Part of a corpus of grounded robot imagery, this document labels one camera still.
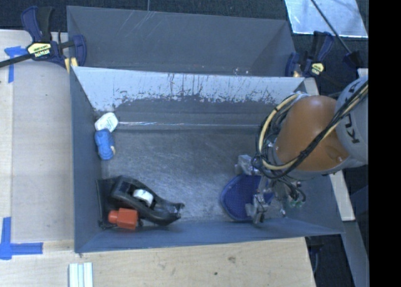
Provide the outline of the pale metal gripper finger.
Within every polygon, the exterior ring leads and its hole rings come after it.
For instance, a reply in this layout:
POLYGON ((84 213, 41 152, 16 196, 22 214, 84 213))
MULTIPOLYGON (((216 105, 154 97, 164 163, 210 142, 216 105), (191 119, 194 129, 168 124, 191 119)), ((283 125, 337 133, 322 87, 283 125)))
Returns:
POLYGON ((245 205, 246 214, 249 217, 256 217, 266 212, 266 203, 263 195, 253 195, 251 202, 245 205))
POLYGON ((271 207, 269 204, 255 204, 254 205, 254 215, 253 224, 259 225, 269 218, 271 212, 271 207))

